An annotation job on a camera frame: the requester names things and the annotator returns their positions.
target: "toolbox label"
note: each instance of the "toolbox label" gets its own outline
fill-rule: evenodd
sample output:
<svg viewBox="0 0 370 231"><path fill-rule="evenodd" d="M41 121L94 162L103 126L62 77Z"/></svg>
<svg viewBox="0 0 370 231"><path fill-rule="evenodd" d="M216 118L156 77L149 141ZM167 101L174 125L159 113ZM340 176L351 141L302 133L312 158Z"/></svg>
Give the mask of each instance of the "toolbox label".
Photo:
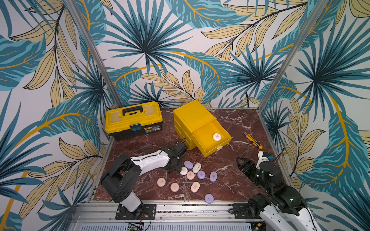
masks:
<svg viewBox="0 0 370 231"><path fill-rule="evenodd" d="M161 129L160 125L144 128L145 133L155 132Z"/></svg>

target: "yellow toolbox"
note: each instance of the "yellow toolbox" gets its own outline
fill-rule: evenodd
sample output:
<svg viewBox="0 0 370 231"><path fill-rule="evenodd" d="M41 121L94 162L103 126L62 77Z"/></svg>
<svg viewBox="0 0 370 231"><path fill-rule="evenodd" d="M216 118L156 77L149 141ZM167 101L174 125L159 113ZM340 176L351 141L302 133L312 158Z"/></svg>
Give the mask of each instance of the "yellow toolbox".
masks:
<svg viewBox="0 0 370 231"><path fill-rule="evenodd" d="M201 103L194 100L174 110L175 131L189 149L196 144L207 157L228 144L232 137Z"/></svg>
<svg viewBox="0 0 370 231"><path fill-rule="evenodd" d="M162 130L163 118L157 102L107 111L105 131L116 140Z"/></svg>

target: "purple oval container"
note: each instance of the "purple oval container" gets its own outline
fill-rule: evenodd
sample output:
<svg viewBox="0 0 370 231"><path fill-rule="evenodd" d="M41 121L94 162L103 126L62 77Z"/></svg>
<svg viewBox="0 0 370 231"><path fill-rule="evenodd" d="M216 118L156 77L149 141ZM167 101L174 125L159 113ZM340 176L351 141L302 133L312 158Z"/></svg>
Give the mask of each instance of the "purple oval container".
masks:
<svg viewBox="0 0 370 231"><path fill-rule="evenodd" d="M212 182L215 182L217 180L217 172L215 171L211 172L211 175L209 176L209 180Z"/></svg>
<svg viewBox="0 0 370 231"><path fill-rule="evenodd" d="M206 173L204 171L199 171L197 174L199 179L203 180L204 178L206 178Z"/></svg>
<svg viewBox="0 0 370 231"><path fill-rule="evenodd" d="M204 200L207 202L207 204L212 204L213 201L214 201L214 197L212 196L212 194L206 194L206 196L204 197Z"/></svg>
<svg viewBox="0 0 370 231"><path fill-rule="evenodd" d="M193 163L191 163L190 161L186 160L184 162L184 166L187 168L187 169L193 169Z"/></svg>

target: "metal post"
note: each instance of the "metal post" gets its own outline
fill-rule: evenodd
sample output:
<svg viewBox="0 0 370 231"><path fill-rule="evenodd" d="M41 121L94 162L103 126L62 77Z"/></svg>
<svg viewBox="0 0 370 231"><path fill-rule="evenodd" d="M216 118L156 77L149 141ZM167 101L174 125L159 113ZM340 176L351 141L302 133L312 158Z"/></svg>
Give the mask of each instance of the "metal post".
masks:
<svg viewBox="0 0 370 231"><path fill-rule="evenodd" d="M71 14L71 17L73 18L73 21L77 25L78 31L81 33L82 38L85 40L86 46L89 49L91 56L94 59L96 65L98 66L99 71L101 75L103 76L104 81L107 84L109 91L112 93L113 100L115 101L115 103L117 104L119 108L123 107L120 97L118 96L117 91L113 85L113 82L111 78L109 77L109 73L107 69L105 68L102 58L99 55L98 49L96 48L94 40L90 34L90 31L87 28L85 20L82 17L82 14L76 4L76 1L75 0L65 0L65 4Z"/></svg>
<svg viewBox="0 0 370 231"><path fill-rule="evenodd" d="M275 78L271 81L269 89L267 89L263 99L261 100L260 105L258 106L257 110L262 112L265 108L267 101L270 99L271 95L274 93L276 86L280 82L281 78L283 77L287 67L290 65L291 61L293 60L294 56L298 52L299 48L302 46L303 42L306 40L307 36L311 32L311 29L315 25L316 21L318 20L319 16L321 15L322 11L324 10L325 6L329 0L317 0L311 14L307 18L307 22L303 25L302 30L298 34L296 40L293 43L292 48L289 50L286 58L283 61L283 64L280 66L279 70L277 71Z"/></svg>

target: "white round object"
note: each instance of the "white round object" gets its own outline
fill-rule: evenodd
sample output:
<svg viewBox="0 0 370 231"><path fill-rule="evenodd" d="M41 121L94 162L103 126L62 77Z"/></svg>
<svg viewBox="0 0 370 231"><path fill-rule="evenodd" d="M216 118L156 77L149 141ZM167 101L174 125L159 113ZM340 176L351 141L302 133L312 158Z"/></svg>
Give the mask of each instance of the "white round object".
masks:
<svg viewBox="0 0 370 231"><path fill-rule="evenodd" d="M198 173L202 168L202 165L200 163L196 163L193 167L193 172Z"/></svg>
<svg viewBox="0 0 370 231"><path fill-rule="evenodd" d="M187 173L188 173L188 169L186 167L182 167L180 174L185 176Z"/></svg>
<svg viewBox="0 0 370 231"><path fill-rule="evenodd" d="M161 177L161 178L159 178L159 179L157 180L157 185L158 185L159 187L163 187L165 184L166 184L166 180L165 180L163 177Z"/></svg>
<svg viewBox="0 0 370 231"><path fill-rule="evenodd" d="M191 186L191 191L193 192L193 193L196 193L197 191L198 191L198 189L199 189L199 187L200 187L201 185L199 184L199 182L198 181L196 181L196 182L194 182L193 183L193 185Z"/></svg>
<svg viewBox="0 0 370 231"><path fill-rule="evenodd" d="M170 188L171 188L171 191L175 193L175 192L179 191L180 187L179 187L178 183L172 183Z"/></svg>
<svg viewBox="0 0 370 231"><path fill-rule="evenodd" d="M189 180L192 180L192 179L194 179L195 174L194 174L192 171L188 171L188 173L186 174L186 177L187 177Z"/></svg>
<svg viewBox="0 0 370 231"><path fill-rule="evenodd" d="M221 135L219 133L215 133L215 134L213 134L213 139L215 141L220 141L221 140Z"/></svg>

